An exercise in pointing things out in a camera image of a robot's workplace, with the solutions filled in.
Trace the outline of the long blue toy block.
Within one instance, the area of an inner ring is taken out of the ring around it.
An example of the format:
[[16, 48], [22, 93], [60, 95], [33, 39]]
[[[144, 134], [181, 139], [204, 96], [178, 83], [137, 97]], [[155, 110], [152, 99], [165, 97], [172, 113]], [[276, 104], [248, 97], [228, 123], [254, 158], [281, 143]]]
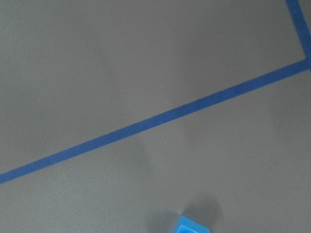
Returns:
[[180, 215], [171, 233], [210, 233], [209, 228]]

